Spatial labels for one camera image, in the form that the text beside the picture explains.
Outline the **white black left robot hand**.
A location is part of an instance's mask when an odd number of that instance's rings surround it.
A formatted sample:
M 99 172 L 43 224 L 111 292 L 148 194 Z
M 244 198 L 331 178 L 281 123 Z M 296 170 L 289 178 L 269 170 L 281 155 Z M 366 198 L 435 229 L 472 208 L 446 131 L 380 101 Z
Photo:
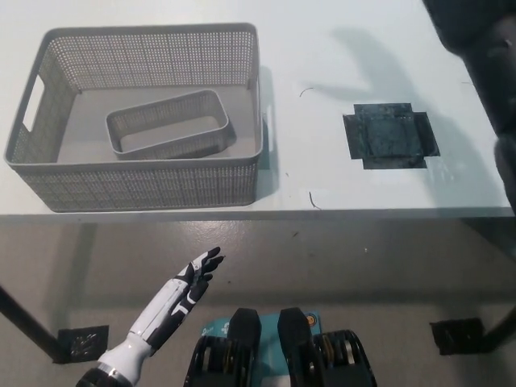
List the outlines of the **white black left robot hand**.
M 224 259 L 220 251 L 216 247 L 201 254 L 168 280 L 136 319 L 130 334 L 157 352 L 208 289 L 212 272 Z

